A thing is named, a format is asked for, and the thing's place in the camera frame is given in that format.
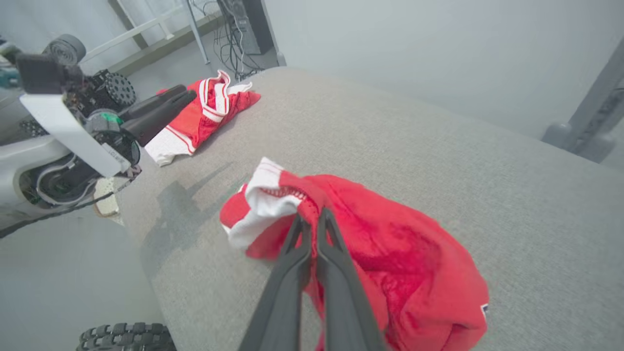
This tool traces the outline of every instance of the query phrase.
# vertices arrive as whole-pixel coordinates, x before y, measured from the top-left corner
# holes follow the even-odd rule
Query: metal pole
[[[188,21],[190,22],[189,24],[191,25],[191,29],[193,30],[193,34],[195,35],[195,40],[197,41],[197,45],[199,45],[199,51],[202,53],[203,62],[205,64],[209,64],[210,60],[208,59],[208,56],[206,55],[206,49],[203,46],[202,37],[200,37],[199,31],[197,30],[197,23],[195,23],[195,16],[193,15],[193,9],[191,8],[191,4],[189,0],[182,0],[182,2],[184,3],[184,5],[186,5],[188,9],[188,16],[187,16]]]

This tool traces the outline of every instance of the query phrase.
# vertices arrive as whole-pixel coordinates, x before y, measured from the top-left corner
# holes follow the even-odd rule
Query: red and white garment
[[[298,177],[263,158],[223,206],[230,244],[275,259],[295,214],[311,224],[312,278],[306,287],[323,318],[314,276],[316,223],[332,210],[386,342],[400,351],[471,349],[487,330],[488,291],[466,251],[426,215],[333,175]],[[323,350],[323,335],[317,350]]]
[[[249,89],[251,83],[230,86],[230,76],[221,70],[216,78],[191,84],[188,90],[197,92],[195,100],[145,146],[145,151],[159,166],[170,164],[176,155],[192,155],[210,134],[260,100],[260,95]]]

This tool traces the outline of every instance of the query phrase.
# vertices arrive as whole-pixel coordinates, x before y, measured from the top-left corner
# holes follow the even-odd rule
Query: gray floor
[[[218,69],[234,78],[213,51],[214,37],[203,37],[209,65],[192,42],[131,75],[139,97],[216,76]],[[277,65],[274,50],[254,60],[266,68]],[[125,228],[90,207],[0,240],[0,282],[2,351],[74,350],[89,327],[165,322],[135,243]]]
[[[176,84],[185,86],[209,77],[216,77],[217,70],[221,69],[227,72],[232,79],[235,75],[232,70],[227,69],[221,61],[219,61],[218,53],[220,45],[213,47],[215,32],[211,32],[202,37],[206,53],[211,61],[210,64],[204,64],[202,55],[196,42],[173,52],[167,57],[131,74],[128,79],[135,87],[139,99],[146,99],[161,89],[172,87]],[[277,66],[277,58],[275,49],[269,50],[262,56],[253,56],[254,61],[262,68],[271,68]]]

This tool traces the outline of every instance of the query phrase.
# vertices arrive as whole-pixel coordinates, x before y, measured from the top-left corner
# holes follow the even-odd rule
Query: tire
[[[117,323],[88,329],[80,335],[76,351],[176,351],[162,324]]]

